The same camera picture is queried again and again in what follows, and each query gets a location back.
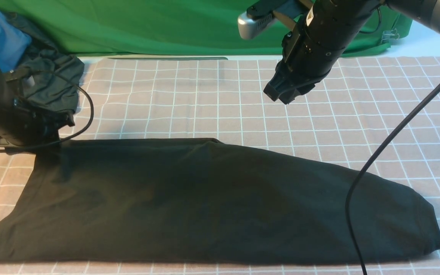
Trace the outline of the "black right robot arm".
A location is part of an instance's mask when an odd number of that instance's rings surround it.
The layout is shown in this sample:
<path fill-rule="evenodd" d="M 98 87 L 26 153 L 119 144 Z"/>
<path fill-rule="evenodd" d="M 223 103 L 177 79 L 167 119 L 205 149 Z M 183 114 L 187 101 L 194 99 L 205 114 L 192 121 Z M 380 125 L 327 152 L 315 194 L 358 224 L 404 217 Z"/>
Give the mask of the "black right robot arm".
<path fill-rule="evenodd" d="M 290 104 L 310 92 L 382 5 L 440 34 L 440 0 L 316 0 L 283 38 L 283 59 L 264 93 Z"/>

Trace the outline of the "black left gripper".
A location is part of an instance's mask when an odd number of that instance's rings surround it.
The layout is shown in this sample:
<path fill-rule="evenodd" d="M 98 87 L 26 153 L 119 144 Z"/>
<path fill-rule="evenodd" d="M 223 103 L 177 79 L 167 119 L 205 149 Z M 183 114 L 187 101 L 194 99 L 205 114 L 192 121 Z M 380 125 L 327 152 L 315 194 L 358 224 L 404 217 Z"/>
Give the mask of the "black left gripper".
<path fill-rule="evenodd" d="M 0 70 L 0 148 L 45 146 L 58 142 L 62 127 L 75 127 L 73 112 L 35 107 L 13 89 Z"/>

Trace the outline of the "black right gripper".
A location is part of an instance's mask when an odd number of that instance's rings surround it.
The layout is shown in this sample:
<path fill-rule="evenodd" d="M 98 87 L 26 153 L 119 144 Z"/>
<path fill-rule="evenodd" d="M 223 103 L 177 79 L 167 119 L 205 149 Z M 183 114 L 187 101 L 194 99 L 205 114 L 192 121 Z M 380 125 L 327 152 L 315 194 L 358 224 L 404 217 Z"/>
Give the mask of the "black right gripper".
<path fill-rule="evenodd" d="M 283 61 L 263 93 L 288 105 L 311 92 L 356 37 L 379 0 L 317 0 L 283 47 Z"/>

